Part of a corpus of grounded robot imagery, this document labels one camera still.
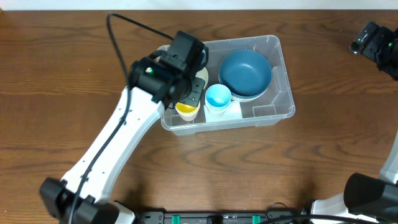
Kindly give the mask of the yellow cup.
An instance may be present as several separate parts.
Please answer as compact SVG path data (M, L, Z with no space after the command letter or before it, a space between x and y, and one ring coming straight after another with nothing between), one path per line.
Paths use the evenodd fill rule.
M192 114L192 113L196 113L200 109L200 103L196 107L186 105L183 103L177 103L175 105L175 109L178 114Z

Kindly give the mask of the mint green cup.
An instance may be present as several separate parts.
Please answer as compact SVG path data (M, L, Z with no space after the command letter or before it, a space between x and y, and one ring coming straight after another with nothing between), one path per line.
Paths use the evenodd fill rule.
M210 111L212 111L212 112L214 112L214 113L222 113L223 111L226 111L226 110L228 109L229 105L225 105L225 106L221 106L221 107L216 107L216 106L213 106L213 105L210 105L210 104L206 104L206 107L207 107Z

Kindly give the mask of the white small bowl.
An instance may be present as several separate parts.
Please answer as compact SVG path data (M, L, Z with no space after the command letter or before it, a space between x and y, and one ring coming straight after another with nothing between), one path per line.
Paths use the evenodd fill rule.
M205 84L203 86L203 88L205 89L208 84L208 70L206 69L206 67L197 72L196 77L201 78L202 80L205 81Z

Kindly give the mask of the light blue cup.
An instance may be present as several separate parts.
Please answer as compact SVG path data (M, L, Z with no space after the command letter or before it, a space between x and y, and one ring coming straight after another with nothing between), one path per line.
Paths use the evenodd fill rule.
M207 105L210 105L216 109L221 109L229 105L231 97L231 91L227 86L222 84L214 84L207 89L205 101Z

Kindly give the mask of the beige large bowl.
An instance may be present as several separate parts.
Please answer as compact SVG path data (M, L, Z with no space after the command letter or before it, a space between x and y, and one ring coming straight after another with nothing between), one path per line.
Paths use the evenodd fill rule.
M255 99L259 98L260 96L252 96L252 97L241 97L241 96L235 96L232 95L231 99L233 101L238 101L238 102L243 102L243 103L247 103L250 101L254 101Z

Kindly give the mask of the clear plastic storage container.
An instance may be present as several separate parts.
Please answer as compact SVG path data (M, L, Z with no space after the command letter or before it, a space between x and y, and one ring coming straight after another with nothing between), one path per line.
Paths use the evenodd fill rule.
M223 59L235 50L253 50L263 55L272 68L272 80L268 89L259 98L247 103L232 101L227 112L230 119L207 123L205 119L205 98L197 117L190 122L184 121L176 110L168 109L161 117L164 129L175 135L194 134L219 129L243 128L248 126L271 126L282 119L294 115L295 104L290 89L288 74L280 40L275 35L262 35L238 39L213 40L205 42L209 48L207 87L219 82L218 74Z

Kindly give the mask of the dark blue bowl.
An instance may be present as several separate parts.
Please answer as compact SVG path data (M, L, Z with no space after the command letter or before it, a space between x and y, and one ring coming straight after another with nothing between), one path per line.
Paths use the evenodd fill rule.
M219 69L222 75L270 75L269 61L260 53L252 50L236 50L226 56Z
M266 92L271 84L270 75L218 75L222 85L228 87L232 96L242 99L256 98Z

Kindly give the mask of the pink cup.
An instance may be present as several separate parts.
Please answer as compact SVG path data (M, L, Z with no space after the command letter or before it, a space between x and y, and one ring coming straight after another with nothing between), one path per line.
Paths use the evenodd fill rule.
M193 111L191 113L183 113L183 112L177 110L177 113L184 121L190 122L190 121L193 121L197 117L198 111Z

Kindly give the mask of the cream white cup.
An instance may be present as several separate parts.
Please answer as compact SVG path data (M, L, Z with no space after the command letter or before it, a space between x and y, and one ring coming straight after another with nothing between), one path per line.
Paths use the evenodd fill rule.
M230 119L227 111L213 111L205 108L205 119L207 123L226 121Z

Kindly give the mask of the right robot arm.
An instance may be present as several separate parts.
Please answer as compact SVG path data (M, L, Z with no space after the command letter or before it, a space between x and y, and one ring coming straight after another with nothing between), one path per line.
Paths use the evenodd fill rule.
M397 80L397 31L366 24L349 47L373 61L378 70ZM352 174L344 192L334 197L312 202L308 212L312 223L397 223L397 140L378 178Z

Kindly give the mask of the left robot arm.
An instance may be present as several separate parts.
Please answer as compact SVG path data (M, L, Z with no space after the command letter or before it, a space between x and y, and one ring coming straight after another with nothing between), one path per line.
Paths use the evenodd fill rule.
M40 196L60 223L134 223L136 214L109 198L127 160L170 105L198 106L204 80L196 76L208 47L178 31L170 46L135 61L118 105L84 156L60 179L46 178Z

